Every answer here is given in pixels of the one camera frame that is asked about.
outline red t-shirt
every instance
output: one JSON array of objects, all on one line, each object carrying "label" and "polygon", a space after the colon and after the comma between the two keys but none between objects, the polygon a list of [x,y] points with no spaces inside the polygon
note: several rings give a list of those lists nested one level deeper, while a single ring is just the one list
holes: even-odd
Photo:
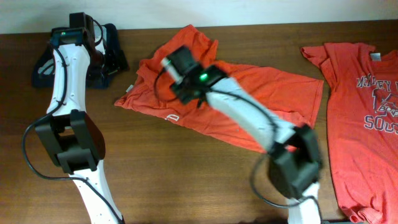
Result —
[{"label": "red t-shirt", "polygon": [[352,222],[398,223],[398,52],[325,44],[302,53],[331,88],[328,143],[337,201]]},{"label": "red t-shirt", "polygon": [[[234,121],[210,108],[208,104],[204,103],[197,108],[198,100],[183,105],[178,100],[164,103],[155,97],[154,80],[162,69],[160,61],[182,45],[186,45],[195,60],[199,60],[204,67],[215,64],[237,79],[249,94],[280,118],[297,125],[315,124],[322,97],[322,80],[270,67],[236,65],[216,60],[218,41],[210,40],[193,26],[180,30],[155,52],[152,59],[141,60],[134,87],[115,102],[115,105],[167,119],[235,146],[264,152],[264,149]],[[159,78],[157,87],[161,98],[175,97],[169,89],[172,83],[173,80],[168,74]]]}]

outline brown wooden surface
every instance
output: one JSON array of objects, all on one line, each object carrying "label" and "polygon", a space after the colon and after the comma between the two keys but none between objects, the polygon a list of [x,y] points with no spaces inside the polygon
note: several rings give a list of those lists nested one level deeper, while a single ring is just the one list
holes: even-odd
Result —
[{"label": "brown wooden surface", "polygon": [[[271,66],[323,79],[300,47],[324,42],[365,42],[382,54],[398,49],[398,21],[283,24],[199,28],[220,41],[218,59]],[[133,84],[140,59],[152,57],[178,29],[121,30],[119,38],[131,67],[107,90],[87,90],[87,112],[102,131],[105,173],[116,205],[127,223],[238,223],[285,218],[287,211],[263,204],[251,192],[248,177],[259,154],[230,146],[163,119],[113,106]],[[25,128],[42,116],[51,89],[34,89],[30,74],[48,34],[0,35],[0,223],[89,223],[75,185],[36,177],[22,159]],[[325,219],[342,219],[330,177],[326,143],[325,83],[315,129],[325,168],[320,206]],[[36,134],[27,138],[38,170],[63,175],[51,163]],[[265,170],[258,186],[284,203]]]}]

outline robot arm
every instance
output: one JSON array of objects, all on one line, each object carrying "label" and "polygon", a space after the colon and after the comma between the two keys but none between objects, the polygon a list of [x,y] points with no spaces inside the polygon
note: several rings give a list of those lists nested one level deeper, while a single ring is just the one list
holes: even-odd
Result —
[{"label": "robot arm", "polygon": [[[193,99],[207,101],[267,149],[271,159],[269,178],[276,189],[289,198],[289,204],[302,197],[317,198],[322,164],[316,136],[308,126],[298,128],[280,119],[219,68],[203,68],[184,46],[164,58],[162,65],[175,80],[170,88],[182,103]],[[287,146],[298,149],[289,152]],[[312,200],[289,208],[289,224],[304,223],[320,223],[317,205]]]},{"label": "robot arm", "polygon": [[[53,163],[74,178],[91,222],[124,223],[104,174],[104,138],[85,112],[86,79],[93,78],[86,74],[101,73],[104,65],[104,42],[95,46],[94,39],[93,19],[84,13],[70,14],[70,28],[52,34],[50,43],[58,51],[53,51],[55,80],[47,113],[58,103],[62,105],[35,130]],[[62,59],[67,66],[66,76]],[[73,134],[61,136],[65,129],[71,129]],[[91,187],[78,178],[87,180]]]}]

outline black cable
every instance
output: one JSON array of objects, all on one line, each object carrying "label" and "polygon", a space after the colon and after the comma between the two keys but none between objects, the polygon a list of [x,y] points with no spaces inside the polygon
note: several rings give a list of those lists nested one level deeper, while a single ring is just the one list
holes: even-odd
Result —
[{"label": "black cable", "polygon": [[22,155],[24,156],[24,159],[27,163],[27,165],[29,166],[29,168],[33,171],[34,174],[36,174],[37,176],[39,176],[40,178],[46,179],[46,180],[79,180],[82,181],[83,183],[85,183],[108,207],[109,209],[112,211],[113,215],[116,217],[116,219],[118,220],[119,223],[123,223],[123,221],[119,218],[118,214],[116,213],[116,211],[113,209],[113,207],[111,206],[111,204],[107,201],[106,198],[104,198],[89,182],[88,179],[84,179],[84,178],[80,178],[80,177],[49,177],[46,175],[41,174],[38,170],[36,170],[32,163],[30,162],[27,153],[26,153],[26,137],[29,133],[30,130],[32,130],[34,128],[35,125],[39,124],[41,121],[43,121],[44,119],[47,119],[48,117],[52,116],[62,105],[63,102],[65,101],[65,97],[67,95],[67,83],[68,83],[68,75],[67,75],[67,64],[65,62],[64,57],[62,56],[61,52],[59,51],[59,49],[56,49],[55,47],[52,47],[60,56],[61,60],[62,60],[62,67],[63,67],[63,73],[64,73],[64,82],[63,82],[63,92],[62,92],[62,97],[60,101],[58,102],[58,105],[49,113],[47,113],[45,116],[35,120],[32,124],[30,124],[25,132],[24,135],[22,136],[22,144],[21,144],[21,148],[22,148]]},{"label": "black cable", "polygon": [[154,81],[154,94],[155,94],[155,97],[156,97],[159,101],[161,101],[161,102],[163,102],[163,103],[170,103],[170,102],[173,102],[173,101],[175,101],[176,99],[178,99],[178,97],[172,98],[171,100],[165,100],[165,99],[162,99],[162,98],[159,96],[159,92],[157,91],[157,82],[159,81],[160,76],[162,76],[165,72],[166,72],[166,69],[163,68],[163,69],[159,72],[159,74],[156,76],[155,81]]},{"label": "black cable", "polygon": [[51,67],[52,67],[52,70],[51,70],[51,72],[49,73],[49,75],[52,75],[53,72],[54,72],[54,64],[53,64],[53,63],[50,64],[49,66],[45,67],[45,68],[42,70],[42,72],[40,72],[39,77],[43,76],[43,75],[44,75],[44,72],[47,71],[47,70],[48,70],[49,68],[51,68]]},{"label": "black cable", "polygon": [[102,38],[104,37],[104,30],[102,29],[102,26],[99,24],[99,22],[97,22],[95,19],[93,19],[93,21],[97,24],[97,26],[99,27],[99,29],[101,30],[101,38],[99,41],[95,42],[95,45],[97,46],[98,44],[101,43]]},{"label": "black cable", "polygon": [[[54,47],[53,47],[52,44],[49,43],[49,48],[50,48],[50,53],[51,53],[51,58],[52,58],[52,64],[50,64],[50,65],[52,65],[52,69],[51,69],[50,75],[54,75],[54,73],[55,73],[55,65],[54,65],[54,63],[55,63],[55,57],[54,57],[54,54],[52,53],[53,50],[54,50]],[[43,76],[44,72],[46,71],[46,69],[48,69],[49,66],[47,66],[46,68],[44,68],[44,70],[43,70],[43,71],[40,73],[40,75],[39,75],[40,77]]]},{"label": "black cable", "polygon": [[[271,124],[271,126],[272,126],[272,130],[273,130],[272,138],[273,138],[273,140],[274,140],[274,142],[275,142],[276,130],[277,130],[278,126],[277,126],[276,123],[272,120],[271,116],[269,116],[269,114],[267,114],[260,106],[258,106],[257,104],[251,102],[250,100],[245,99],[245,98],[242,97],[242,96],[235,95],[235,94],[233,94],[233,93],[228,93],[228,92],[225,92],[225,91],[214,90],[214,89],[211,89],[211,88],[209,89],[209,91],[212,91],[212,92],[215,92],[215,93],[224,94],[224,95],[228,95],[228,96],[233,96],[233,97],[235,97],[235,98],[237,98],[237,99],[240,99],[240,100],[243,100],[243,101],[245,101],[246,103],[249,103],[250,105],[252,105],[252,106],[254,106],[255,108],[257,108],[257,109],[258,109],[264,116],[266,116],[266,118],[269,120],[269,122],[270,122],[270,124]],[[252,191],[254,192],[254,194],[255,194],[257,197],[259,197],[261,200],[263,200],[265,203],[267,203],[267,204],[269,204],[269,205],[272,205],[272,206],[274,206],[274,207],[277,207],[277,208],[284,208],[284,209],[299,206],[301,203],[304,203],[306,200],[311,199],[311,200],[313,200],[313,201],[315,202],[315,204],[317,205],[318,214],[319,214],[319,217],[320,217],[320,223],[322,223],[322,214],[321,214],[320,206],[319,206],[318,200],[317,200],[314,196],[302,197],[302,198],[298,199],[298,202],[295,202],[295,203],[292,203],[292,204],[289,204],[289,205],[280,205],[280,204],[271,202],[270,200],[266,199],[263,195],[261,195],[261,193],[260,193],[260,192],[258,191],[258,189],[256,188],[256,185],[255,185],[255,177],[256,177],[257,171],[259,170],[259,167],[260,167],[261,163],[265,160],[265,158],[266,158],[267,156],[268,156],[267,154],[261,155],[260,158],[259,158],[259,159],[257,160],[257,162],[255,163],[253,169],[252,169],[252,172],[251,172],[249,181],[250,181],[250,187],[251,187]]]}]

